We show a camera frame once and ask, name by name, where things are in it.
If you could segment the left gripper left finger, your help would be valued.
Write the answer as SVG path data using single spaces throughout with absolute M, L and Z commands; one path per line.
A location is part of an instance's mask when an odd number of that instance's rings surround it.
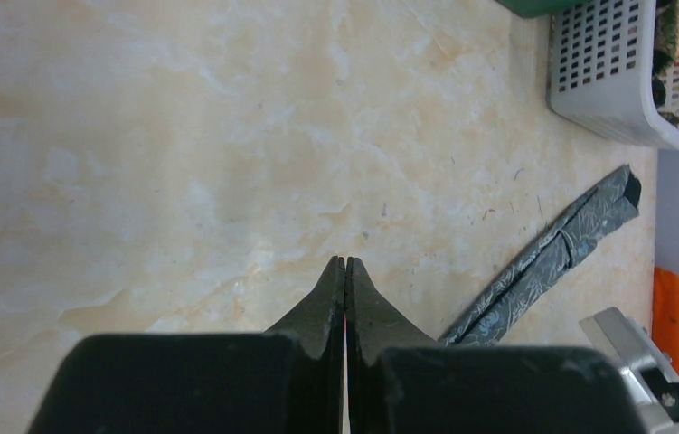
M 32 433 L 339 433 L 344 399 L 339 257 L 257 333 L 103 334 L 63 359 Z

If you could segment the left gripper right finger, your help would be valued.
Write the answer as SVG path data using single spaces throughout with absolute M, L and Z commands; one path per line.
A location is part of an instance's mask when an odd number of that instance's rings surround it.
M 345 281 L 353 433 L 642 433 L 617 370 L 570 346 L 446 346 L 351 258 Z

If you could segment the grey floral tie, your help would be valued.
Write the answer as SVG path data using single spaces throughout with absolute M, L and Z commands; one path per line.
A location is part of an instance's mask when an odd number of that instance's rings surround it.
M 579 196 L 518 253 L 439 338 L 492 346 L 599 242 L 639 215 L 642 184 L 621 165 Z

